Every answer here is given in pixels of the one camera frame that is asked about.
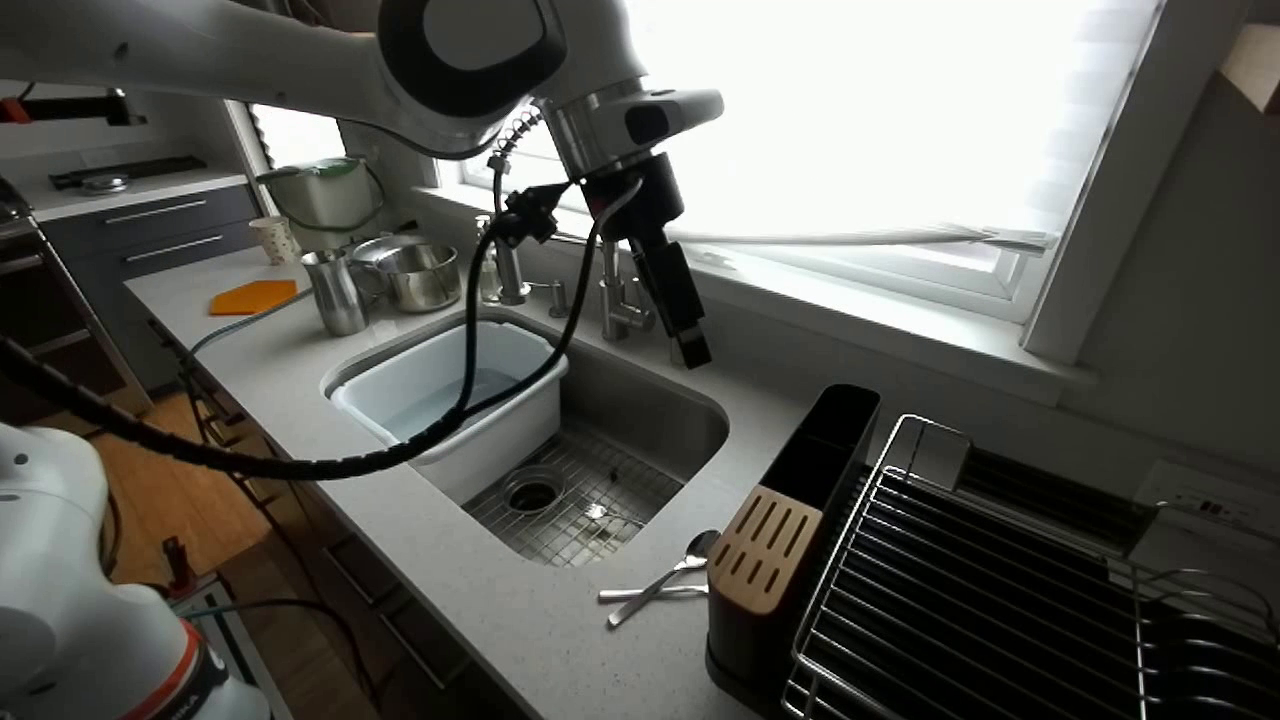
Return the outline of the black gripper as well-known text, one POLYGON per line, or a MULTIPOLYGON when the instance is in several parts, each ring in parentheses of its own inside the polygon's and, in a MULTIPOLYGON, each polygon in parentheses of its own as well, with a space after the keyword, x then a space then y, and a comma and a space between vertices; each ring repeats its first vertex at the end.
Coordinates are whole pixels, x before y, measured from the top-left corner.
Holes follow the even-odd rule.
POLYGON ((703 339, 703 305, 683 260, 683 249, 662 233, 683 211, 676 173, 662 155, 643 155, 627 167, 597 173, 585 200, 606 241, 627 241, 643 294, 689 370, 712 359, 703 339))

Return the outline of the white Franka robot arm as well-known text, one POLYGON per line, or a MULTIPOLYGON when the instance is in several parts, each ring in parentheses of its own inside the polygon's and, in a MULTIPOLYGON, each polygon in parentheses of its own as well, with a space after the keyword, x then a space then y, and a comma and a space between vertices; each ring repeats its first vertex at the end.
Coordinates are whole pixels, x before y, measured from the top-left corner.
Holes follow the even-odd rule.
POLYGON ((376 0, 349 34, 243 0, 0 0, 6 80, 256 101, 336 115, 462 162, 515 106, 546 119, 592 220, 627 241, 669 339, 712 359, 659 143, 725 114, 720 93, 646 88, 625 0, 376 0))

